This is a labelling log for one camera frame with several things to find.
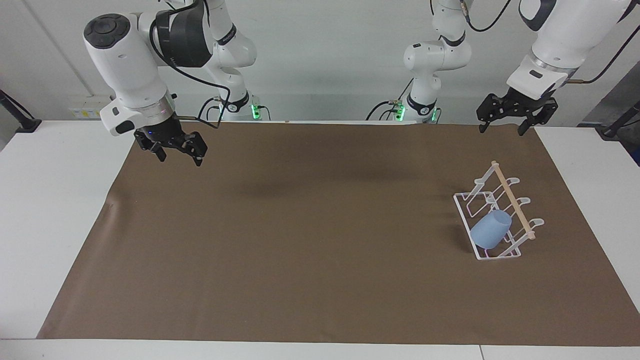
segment brown paper mat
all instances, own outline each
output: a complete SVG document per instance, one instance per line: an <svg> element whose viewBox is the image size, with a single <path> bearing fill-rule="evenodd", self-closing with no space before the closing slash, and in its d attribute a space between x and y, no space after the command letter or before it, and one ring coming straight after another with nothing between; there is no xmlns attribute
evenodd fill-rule
<svg viewBox="0 0 640 360"><path fill-rule="evenodd" d="M640 345L535 131L185 128L209 144L202 168L133 147L38 338ZM547 223L521 258L487 263L452 195L491 160Z"/></svg>

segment white wire rack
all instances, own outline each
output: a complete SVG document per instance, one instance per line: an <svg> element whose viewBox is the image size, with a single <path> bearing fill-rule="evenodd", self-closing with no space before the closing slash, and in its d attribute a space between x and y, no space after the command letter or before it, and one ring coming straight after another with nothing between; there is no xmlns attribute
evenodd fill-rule
<svg viewBox="0 0 640 360"><path fill-rule="evenodd" d="M495 174L500 180L500 185L494 191L483 191L483 188L491 177L491 175ZM471 192L467 193L456 193L453 195L453 200L458 207L458 211L460 212L460 217L462 218L462 222L465 224L465 229L467 230L467 236L471 241L471 247L476 254L476 258L478 260L495 260L495 259L509 259L509 258L517 258L521 255L520 246L527 240L533 240L536 238L536 233L533 231L534 228L544 225L545 221L541 218L535 218L532 220L527 220L524 213L522 212L522 206L531 203L531 199L528 197L520 197L516 198L511 191L511 185L518 184L520 179L517 177L510 177L506 179L504 174L502 174L502 170L500 169L500 164L496 161L493 161L489 170L484 173L484 176L480 179L476 179L474 189ZM507 195L509 198L509 205L504 209L500 209L500 205L498 200L502 198L504 195ZM470 205L474 203L479 206L478 210L472 210ZM511 218L517 216L520 222L519 225L514 222L511 225L511 229L516 227L516 231L512 232L511 229L507 232L502 241L506 244L507 248L502 251L497 256L491 256L488 251L478 251L478 247L471 237L471 229L469 227L469 222L472 220L479 220L483 218L485 215L489 214L491 211L495 210L503 210L508 213Z"/></svg>

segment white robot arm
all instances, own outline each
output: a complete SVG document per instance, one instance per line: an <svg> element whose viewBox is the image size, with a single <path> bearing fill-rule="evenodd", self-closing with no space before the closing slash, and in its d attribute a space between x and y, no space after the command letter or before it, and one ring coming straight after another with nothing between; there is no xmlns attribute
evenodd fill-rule
<svg viewBox="0 0 640 360"><path fill-rule="evenodd" d="M473 0L467 1L470 6ZM436 108L440 78L435 72L467 66L471 47L465 41L466 20L460 0L437 0L434 6L433 28L440 35L437 41L410 45L404 52L404 66L413 75L413 86L404 97L405 119L429 122Z"/></svg>
<svg viewBox="0 0 640 360"><path fill-rule="evenodd" d="M182 131L158 65L205 68L222 88L220 108L226 119L259 119L257 98L234 69L252 65L257 52L231 23L224 0L194 0L158 14L101 15L85 27L84 42L116 93L100 112L105 127L115 136L135 130L140 147L161 161L166 157L163 147L168 147L190 155L199 166L207 146L197 132Z"/></svg>
<svg viewBox="0 0 640 360"><path fill-rule="evenodd" d="M520 16L538 39L507 80L507 94L490 94L478 107L478 119L484 122L480 131L507 116L526 117L518 128L520 135L531 126L546 124L557 110L552 94L567 83L635 1L521 0Z"/></svg>

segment light blue plastic cup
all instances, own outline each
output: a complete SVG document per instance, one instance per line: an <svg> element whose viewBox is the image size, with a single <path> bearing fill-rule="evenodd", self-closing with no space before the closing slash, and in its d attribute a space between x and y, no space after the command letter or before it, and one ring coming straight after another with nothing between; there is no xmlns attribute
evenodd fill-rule
<svg viewBox="0 0 640 360"><path fill-rule="evenodd" d="M493 249L511 227L511 216L502 210L494 210L485 215L471 229L471 238L483 249Z"/></svg>

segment table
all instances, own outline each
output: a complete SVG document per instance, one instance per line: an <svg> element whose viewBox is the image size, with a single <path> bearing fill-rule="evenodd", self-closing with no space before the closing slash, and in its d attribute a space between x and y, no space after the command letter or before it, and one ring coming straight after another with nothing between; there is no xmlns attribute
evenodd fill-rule
<svg viewBox="0 0 640 360"><path fill-rule="evenodd" d="M636 308L640 168L592 129L537 127ZM639 359L637 348L352 345L35 338L133 139L97 121L49 121L0 152L0 358Z"/></svg>

